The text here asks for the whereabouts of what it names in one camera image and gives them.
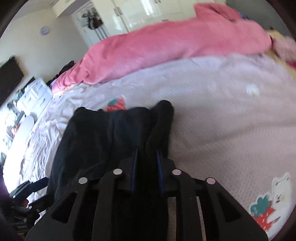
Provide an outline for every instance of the bed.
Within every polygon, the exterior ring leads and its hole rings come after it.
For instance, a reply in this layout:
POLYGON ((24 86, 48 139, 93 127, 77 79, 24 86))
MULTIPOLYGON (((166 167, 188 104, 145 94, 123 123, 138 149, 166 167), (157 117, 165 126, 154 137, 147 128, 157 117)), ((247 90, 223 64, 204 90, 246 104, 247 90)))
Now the bed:
POLYGON ((188 58, 108 83, 82 83, 50 101, 24 159, 13 169, 4 166, 10 170, 4 179, 11 191, 26 180, 49 177, 63 132, 80 106, 107 110, 119 103, 128 109, 166 99, 175 108, 169 158, 195 178, 215 177, 271 239, 296 203, 295 91, 286 69, 259 55, 188 58))

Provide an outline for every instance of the fluffy pink blanket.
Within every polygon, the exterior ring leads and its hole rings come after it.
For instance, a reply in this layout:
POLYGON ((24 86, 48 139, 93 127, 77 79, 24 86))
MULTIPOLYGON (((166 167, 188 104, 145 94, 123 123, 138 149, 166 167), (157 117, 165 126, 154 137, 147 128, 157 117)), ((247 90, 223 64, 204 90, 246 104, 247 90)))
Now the fluffy pink blanket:
POLYGON ((56 80, 53 92, 71 84, 107 82, 174 59, 255 54, 271 48, 271 39, 260 25, 243 20, 230 7, 220 4, 194 7, 196 18, 157 23, 98 42, 56 80))

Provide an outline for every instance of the ceiling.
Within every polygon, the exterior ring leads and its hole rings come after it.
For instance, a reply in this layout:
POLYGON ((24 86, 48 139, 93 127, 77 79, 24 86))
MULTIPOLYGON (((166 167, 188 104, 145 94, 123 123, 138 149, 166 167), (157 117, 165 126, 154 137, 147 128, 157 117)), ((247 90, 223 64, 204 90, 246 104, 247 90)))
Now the ceiling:
POLYGON ((41 11, 43 9, 52 8, 58 0, 29 0, 25 5, 18 11, 14 19, 22 18, 30 13, 41 11))

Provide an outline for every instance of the white wall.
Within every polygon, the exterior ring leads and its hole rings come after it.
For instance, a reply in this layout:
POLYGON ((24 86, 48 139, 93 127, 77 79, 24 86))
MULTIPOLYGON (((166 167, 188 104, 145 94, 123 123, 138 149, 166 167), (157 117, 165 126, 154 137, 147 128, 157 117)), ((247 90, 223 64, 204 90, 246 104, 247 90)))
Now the white wall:
MULTIPOLYGON (((87 50, 71 17, 57 18, 52 9, 13 20, 0 38, 0 62, 15 55, 25 75, 15 90, 33 76, 49 81, 71 60, 81 59, 87 50), (42 36, 40 30, 44 26, 49 26, 50 32, 42 36)), ((0 140, 8 112, 5 106, 0 108, 0 140)))

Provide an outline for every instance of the white dresser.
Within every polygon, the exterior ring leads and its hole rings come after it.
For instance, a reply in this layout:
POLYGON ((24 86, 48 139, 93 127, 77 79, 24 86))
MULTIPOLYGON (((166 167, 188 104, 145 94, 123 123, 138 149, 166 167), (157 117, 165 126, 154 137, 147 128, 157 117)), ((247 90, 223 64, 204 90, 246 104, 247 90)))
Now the white dresser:
POLYGON ((52 99, 51 89, 42 79, 36 79, 17 102, 17 108, 31 115, 35 121, 52 99))

